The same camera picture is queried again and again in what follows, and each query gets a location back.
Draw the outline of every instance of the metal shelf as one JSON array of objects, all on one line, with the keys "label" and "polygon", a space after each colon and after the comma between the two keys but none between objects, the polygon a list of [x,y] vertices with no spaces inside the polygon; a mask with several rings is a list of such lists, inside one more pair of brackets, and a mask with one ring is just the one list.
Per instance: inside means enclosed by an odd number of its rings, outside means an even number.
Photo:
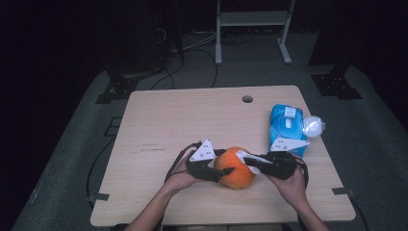
[{"label": "metal shelf", "polygon": [[287,14],[286,11],[221,13],[220,26],[285,25]]}]

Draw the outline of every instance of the floor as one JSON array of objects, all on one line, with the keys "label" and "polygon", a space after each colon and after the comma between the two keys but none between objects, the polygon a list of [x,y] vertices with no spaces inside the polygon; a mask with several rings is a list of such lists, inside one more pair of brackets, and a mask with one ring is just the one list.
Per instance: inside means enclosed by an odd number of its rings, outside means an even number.
[{"label": "floor", "polygon": [[[219,66],[212,59],[214,44],[206,43],[185,54],[184,65],[172,74],[173,82],[161,72],[140,80],[137,90],[151,90],[153,86],[153,90],[210,88],[213,84],[215,88],[298,86],[310,112],[327,125],[323,141],[344,186],[354,192],[370,230],[404,230],[408,226],[407,132],[375,92],[370,79],[353,66],[345,78],[362,99],[340,100],[319,94],[311,75],[327,73],[332,66],[308,66],[316,33],[289,33],[291,65],[282,60],[278,37],[276,33],[245,36],[240,39],[248,42],[223,45],[223,63]],[[204,38],[189,35],[183,40],[188,46]],[[178,59],[168,59],[168,72],[180,66]],[[87,189],[90,194],[98,193],[112,150],[110,135],[117,131],[113,128],[106,134],[106,130],[113,118],[123,115],[127,103],[113,100],[95,104],[108,83],[106,72],[95,76],[13,230],[109,230],[89,223],[87,196]],[[331,230],[364,230],[363,217],[356,214],[352,221],[327,224]],[[289,226],[299,230],[297,223]]]}]

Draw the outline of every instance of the table top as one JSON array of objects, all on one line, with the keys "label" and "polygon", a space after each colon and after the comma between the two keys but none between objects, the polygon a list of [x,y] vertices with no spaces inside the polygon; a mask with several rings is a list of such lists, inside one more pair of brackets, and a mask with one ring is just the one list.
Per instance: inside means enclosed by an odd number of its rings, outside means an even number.
[{"label": "table top", "polygon": [[[243,102],[244,96],[253,101]],[[240,146],[265,154],[269,114],[275,104],[311,115],[296,86],[133,92],[99,191],[109,199],[96,201],[90,222],[94,226],[131,222],[162,186],[180,151],[191,143],[210,139],[214,149]],[[333,194],[332,189],[343,184],[321,137],[310,141],[303,158],[310,175],[309,202],[322,220],[354,219],[347,195]],[[163,224],[290,221],[297,221],[295,211],[261,174],[249,188],[238,191],[215,182],[194,184],[173,196]]]}]

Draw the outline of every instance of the dark background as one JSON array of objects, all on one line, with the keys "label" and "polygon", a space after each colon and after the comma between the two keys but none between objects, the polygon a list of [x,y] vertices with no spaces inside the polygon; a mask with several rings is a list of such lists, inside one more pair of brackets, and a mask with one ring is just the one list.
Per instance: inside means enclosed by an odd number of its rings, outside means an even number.
[{"label": "dark background", "polygon": [[[282,1],[238,1],[239,10],[279,10]],[[235,1],[223,1],[233,9]],[[93,78],[161,66],[155,28],[214,30],[216,1],[181,0],[179,17],[160,1],[2,1],[0,5],[1,215],[13,227]],[[297,1],[291,31],[320,29],[311,65],[344,57],[369,76],[407,128],[407,3]]]}]

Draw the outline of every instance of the table hole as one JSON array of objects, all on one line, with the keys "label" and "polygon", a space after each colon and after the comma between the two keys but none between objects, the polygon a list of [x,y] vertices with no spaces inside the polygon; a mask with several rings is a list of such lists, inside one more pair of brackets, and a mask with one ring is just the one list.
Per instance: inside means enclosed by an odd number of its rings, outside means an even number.
[{"label": "table hole", "polygon": [[244,96],[242,97],[242,101],[243,101],[244,103],[252,103],[252,101],[254,101],[254,99],[253,99],[252,96],[250,96],[250,95],[244,95]]}]

